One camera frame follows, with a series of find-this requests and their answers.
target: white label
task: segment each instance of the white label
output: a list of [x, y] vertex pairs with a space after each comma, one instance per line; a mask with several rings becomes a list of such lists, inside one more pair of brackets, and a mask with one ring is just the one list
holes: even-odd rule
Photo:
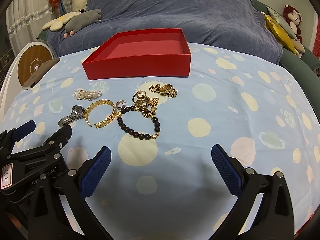
[[5, 189], [12, 185], [12, 167], [13, 163], [10, 163], [2, 167], [1, 172], [1, 189]]

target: red box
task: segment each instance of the red box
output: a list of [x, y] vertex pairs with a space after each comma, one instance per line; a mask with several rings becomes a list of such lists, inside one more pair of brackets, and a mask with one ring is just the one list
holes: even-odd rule
[[117, 33], [83, 63], [89, 80], [143, 76], [188, 76], [191, 53], [182, 29]]

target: gray blue blanket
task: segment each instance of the gray blue blanket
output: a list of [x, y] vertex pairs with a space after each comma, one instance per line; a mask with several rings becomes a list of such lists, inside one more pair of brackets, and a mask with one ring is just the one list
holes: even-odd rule
[[64, 29], [47, 34], [57, 56], [100, 46], [118, 32], [182, 28], [187, 41], [212, 45], [278, 63], [282, 49], [264, 28], [253, 0], [88, 0], [100, 8], [102, 22], [63, 38]]

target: black bead bracelet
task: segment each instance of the black bead bracelet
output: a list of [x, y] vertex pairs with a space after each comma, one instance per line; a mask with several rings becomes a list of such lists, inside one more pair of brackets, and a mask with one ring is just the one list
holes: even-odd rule
[[150, 140], [150, 139], [157, 139], [158, 138], [158, 135], [160, 134], [159, 133], [160, 132], [160, 123], [158, 122], [158, 118], [156, 118], [156, 117], [152, 118], [152, 121], [155, 125], [155, 132], [156, 132], [154, 135], [150, 135], [148, 133], [146, 133], [146, 134], [140, 133], [139, 134], [138, 132], [135, 132], [133, 129], [130, 129], [129, 127], [127, 127], [123, 123], [121, 115], [125, 114], [129, 111], [140, 111], [141, 112], [141, 109], [136, 106], [130, 106], [130, 107], [127, 106], [126, 108], [121, 109], [121, 114], [118, 114], [120, 116], [118, 117], [117, 120], [118, 120], [118, 124], [119, 124], [120, 128], [122, 130], [124, 130], [124, 132], [128, 133], [129, 135], [133, 136], [134, 138], [139, 138], [140, 140], [143, 140], [143, 139]]

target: blue tablecloth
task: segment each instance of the blue tablecloth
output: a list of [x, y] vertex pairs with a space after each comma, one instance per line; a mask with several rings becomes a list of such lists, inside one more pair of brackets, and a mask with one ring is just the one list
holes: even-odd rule
[[[284, 173], [295, 230], [299, 229], [320, 203], [320, 125], [300, 86], [285, 69], [258, 57], [201, 44], [189, 46], [188, 78], [89, 81], [81, 62], [94, 49], [63, 56], [38, 85], [16, 97], [1, 130], [36, 122], [36, 131], [16, 143], [13, 152], [19, 152], [42, 145], [73, 105], [89, 106], [90, 102], [73, 97], [75, 89], [100, 90], [100, 99], [114, 103], [131, 102], [138, 90], [145, 90], [148, 96], [160, 98], [161, 132], [156, 140], [130, 137], [117, 121], [96, 129], [78, 120], [61, 151], [69, 168], [77, 169], [102, 146], [111, 149], [111, 164], [86, 201], [115, 239], [208, 239], [236, 201], [211, 160], [216, 143], [258, 173]], [[148, 91], [158, 83], [172, 84], [177, 97]], [[89, 121], [102, 121], [111, 111], [110, 106], [99, 106]], [[153, 133], [151, 120], [138, 112], [124, 115], [124, 123]], [[80, 232], [62, 199], [72, 226]], [[260, 200], [243, 230], [250, 228]]]

